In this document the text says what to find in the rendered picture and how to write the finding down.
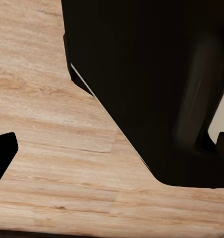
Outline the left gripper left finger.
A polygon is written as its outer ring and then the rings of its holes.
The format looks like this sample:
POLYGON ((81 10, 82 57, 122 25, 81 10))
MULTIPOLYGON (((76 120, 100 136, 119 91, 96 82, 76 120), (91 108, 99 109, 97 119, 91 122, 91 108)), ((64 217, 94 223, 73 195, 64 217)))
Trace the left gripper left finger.
POLYGON ((18 151, 14 132, 0 135, 0 179, 18 151))

